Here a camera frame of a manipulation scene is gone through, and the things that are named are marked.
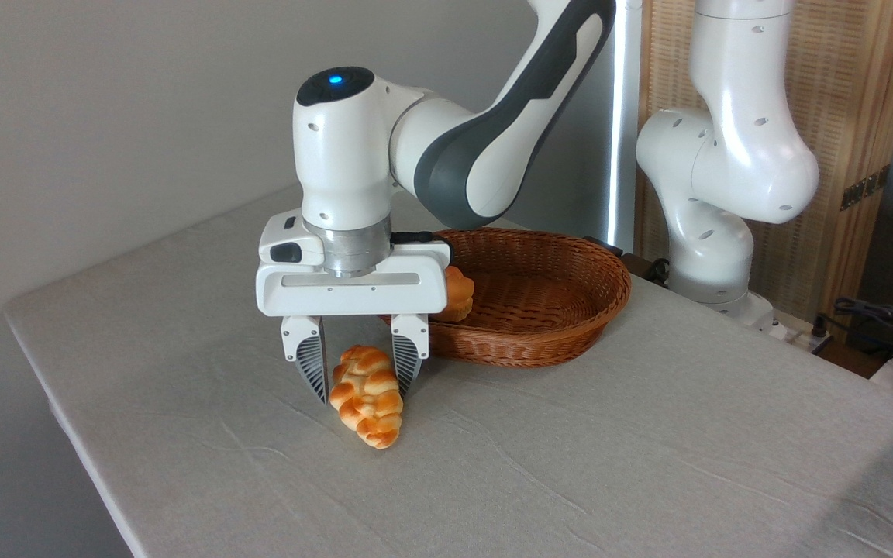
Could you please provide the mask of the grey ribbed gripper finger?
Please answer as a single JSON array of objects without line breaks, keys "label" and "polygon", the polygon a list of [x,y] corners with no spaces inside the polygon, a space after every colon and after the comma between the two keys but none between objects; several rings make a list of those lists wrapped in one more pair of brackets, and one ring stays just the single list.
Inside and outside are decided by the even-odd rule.
[{"label": "grey ribbed gripper finger", "polygon": [[392,352],[400,395],[406,398],[419,376],[422,364],[429,358],[429,316],[397,314],[391,318]]},{"label": "grey ribbed gripper finger", "polygon": [[286,315],[281,325],[284,356],[323,404],[329,404],[330,376],[325,332],[318,315]]}]

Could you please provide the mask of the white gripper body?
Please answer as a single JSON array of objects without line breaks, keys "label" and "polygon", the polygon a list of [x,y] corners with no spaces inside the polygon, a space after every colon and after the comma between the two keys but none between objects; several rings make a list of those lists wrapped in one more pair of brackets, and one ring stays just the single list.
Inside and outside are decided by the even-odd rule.
[{"label": "white gripper body", "polygon": [[258,253],[257,307],[269,317],[436,314],[446,307],[451,248],[444,241],[394,244],[374,271],[337,277],[322,267],[322,240],[295,209],[268,220]]}]

